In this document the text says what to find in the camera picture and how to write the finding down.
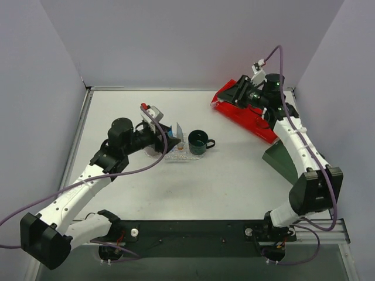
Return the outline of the white orange-capped toothpaste tube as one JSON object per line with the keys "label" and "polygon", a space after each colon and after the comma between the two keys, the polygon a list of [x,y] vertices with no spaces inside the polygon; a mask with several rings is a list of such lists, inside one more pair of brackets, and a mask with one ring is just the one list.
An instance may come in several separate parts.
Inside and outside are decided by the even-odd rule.
{"label": "white orange-capped toothpaste tube", "polygon": [[181,142],[181,143],[184,143],[183,130],[182,130],[182,128],[181,128],[181,126],[179,125],[178,122],[176,123],[176,137],[177,137],[178,139],[180,139],[180,142]]}

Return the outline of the blue toothpaste tube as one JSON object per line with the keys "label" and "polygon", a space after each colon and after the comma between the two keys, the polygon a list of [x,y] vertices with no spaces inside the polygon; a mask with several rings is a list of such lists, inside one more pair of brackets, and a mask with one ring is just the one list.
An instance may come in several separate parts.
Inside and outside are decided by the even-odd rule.
{"label": "blue toothpaste tube", "polygon": [[173,138],[173,137],[174,137],[172,126],[170,126],[170,127],[168,128],[168,137],[169,137],[169,138]]}

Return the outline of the dark green mug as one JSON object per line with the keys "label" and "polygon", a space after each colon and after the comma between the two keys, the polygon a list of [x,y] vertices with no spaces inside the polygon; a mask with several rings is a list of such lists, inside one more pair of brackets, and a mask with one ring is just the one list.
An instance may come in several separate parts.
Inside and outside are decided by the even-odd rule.
{"label": "dark green mug", "polygon": [[210,139],[208,134],[202,130],[194,130],[188,135],[189,151],[193,155],[203,155],[210,148],[216,145],[214,139]]}

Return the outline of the purple cup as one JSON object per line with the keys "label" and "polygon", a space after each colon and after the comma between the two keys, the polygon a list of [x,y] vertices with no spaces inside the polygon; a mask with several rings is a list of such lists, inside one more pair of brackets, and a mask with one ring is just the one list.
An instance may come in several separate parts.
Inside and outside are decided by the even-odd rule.
{"label": "purple cup", "polygon": [[154,150],[152,146],[148,146],[144,149],[145,154],[149,157],[160,157],[161,152],[157,152]]}

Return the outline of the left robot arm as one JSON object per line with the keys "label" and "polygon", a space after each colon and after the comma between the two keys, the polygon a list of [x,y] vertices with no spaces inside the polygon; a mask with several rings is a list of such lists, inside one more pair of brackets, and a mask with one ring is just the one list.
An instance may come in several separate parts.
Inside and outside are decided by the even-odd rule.
{"label": "left robot arm", "polygon": [[48,269],[56,269],[70,252],[86,242],[104,237],[113,241],[120,235],[117,216],[100,211],[88,222],[71,226],[75,216],[103,188],[128,166],[129,156],[147,147],[165,156],[181,139],[168,134],[169,127],[155,119],[143,118],[136,130],[128,118],[111,124],[101,144],[78,179],[36,215],[25,214],[20,221],[21,248]]}

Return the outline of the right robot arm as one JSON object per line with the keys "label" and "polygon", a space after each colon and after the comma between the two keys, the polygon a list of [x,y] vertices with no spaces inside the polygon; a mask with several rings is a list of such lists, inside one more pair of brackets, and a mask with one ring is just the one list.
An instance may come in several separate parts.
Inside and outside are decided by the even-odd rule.
{"label": "right robot arm", "polygon": [[278,136],[295,166],[298,179],[288,199],[270,211],[274,227],[288,227],[308,215],[332,210],[332,224],[338,219],[338,196],[343,172],[332,167],[318,152],[302,125],[298,112],[285,100],[284,77],[277,73],[264,76],[259,84],[241,76],[232,87],[218,93],[221,102],[238,108],[249,106],[263,110],[270,129]]}

